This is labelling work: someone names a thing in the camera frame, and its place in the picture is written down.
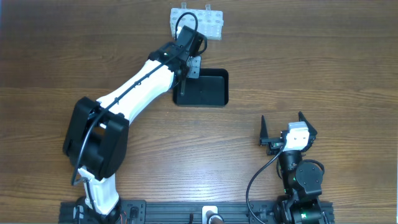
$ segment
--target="white arm segment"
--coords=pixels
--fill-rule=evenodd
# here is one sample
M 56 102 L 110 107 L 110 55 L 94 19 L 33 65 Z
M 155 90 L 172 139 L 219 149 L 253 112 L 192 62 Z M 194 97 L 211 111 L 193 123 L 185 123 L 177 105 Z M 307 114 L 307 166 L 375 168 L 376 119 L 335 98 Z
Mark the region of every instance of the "white arm segment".
M 112 93 L 102 96 L 97 101 L 101 103 L 101 107 L 105 108 L 109 106 L 116 97 L 127 90 L 134 82 L 142 78 L 144 75 L 149 73 L 155 67 L 160 65 L 158 61 L 148 60 L 146 61 L 143 68 L 129 81 L 119 87 Z M 157 96 L 165 93 L 172 87 L 174 80 L 174 72 L 171 72 L 169 68 L 164 65 L 149 78 L 146 78 L 141 82 L 141 85 L 137 85 L 135 88 L 130 90 L 123 98 L 120 99 L 118 104 L 111 107 L 110 112 L 114 114 L 122 113 L 124 118 L 130 121 L 130 124 L 136 118 L 136 116 Z
M 82 177 L 88 179 L 88 182 L 85 182 L 86 205 L 93 209 L 90 203 L 90 197 L 93 197 L 95 211 L 102 215 L 109 214 L 119 200 L 119 194 L 116 191 L 115 174 L 110 178 L 97 180 L 93 174 L 86 170 L 85 166 L 79 168 L 78 172 Z M 90 185 L 90 192 L 87 190 L 87 184 Z

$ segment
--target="black container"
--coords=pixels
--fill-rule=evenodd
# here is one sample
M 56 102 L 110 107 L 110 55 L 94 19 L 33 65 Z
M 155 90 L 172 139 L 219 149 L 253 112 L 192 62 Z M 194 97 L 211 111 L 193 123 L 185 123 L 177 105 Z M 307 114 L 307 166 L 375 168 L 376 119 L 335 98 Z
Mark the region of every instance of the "black container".
M 199 78 L 187 78 L 174 88 L 173 101 L 178 106 L 221 107 L 228 103 L 228 72 L 222 68 L 201 68 Z

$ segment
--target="tabletop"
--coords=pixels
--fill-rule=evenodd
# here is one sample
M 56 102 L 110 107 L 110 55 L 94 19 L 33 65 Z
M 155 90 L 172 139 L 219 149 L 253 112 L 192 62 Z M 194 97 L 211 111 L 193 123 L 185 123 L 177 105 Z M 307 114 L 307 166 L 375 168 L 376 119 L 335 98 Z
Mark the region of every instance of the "tabletop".
M 0 25 L 0 222 L 57 222 L 72 187 L 62 144 L 75 103 L 117 89 L 172 40 L 180 1 L 4 0 Z M 116 173 L 122 198 L 243 202 L 278 136 L 303 111 L 318 131 L 306 153 L 325 165 L 322 201 L 337 223 L 395 223 L 397 1 L 189 1 L 223 11 L 202 68 L 229 72 L 224 108 L 178 107 L 168 92 L 132 123 Z M 275 200 L 273 168 L 250 199 Z

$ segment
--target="wood grain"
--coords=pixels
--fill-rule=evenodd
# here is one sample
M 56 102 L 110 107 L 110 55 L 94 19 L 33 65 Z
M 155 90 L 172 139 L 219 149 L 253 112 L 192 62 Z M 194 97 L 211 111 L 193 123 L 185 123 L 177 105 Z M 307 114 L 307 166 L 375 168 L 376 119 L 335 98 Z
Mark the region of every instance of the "wood grain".
M 322 200 L 337 223 L 395 223 L 398 149 L 397 1 L 192 1 L 224 12 L 203 68 L 229 72 L 225 108 L 156 99 L 129 131 L 117 172 L 122 198 L 244 201 L 270 158 L 260 117 L 277 136 L 303 111 L 319 135 Z M 62 144 L 74 104 L 129 79 L 171 40 L 180 1 L 4 0 L 0 31 L 0 222 L 56 222 L 69 184 Z M 251 198 L 282 194 L 265 170 Z

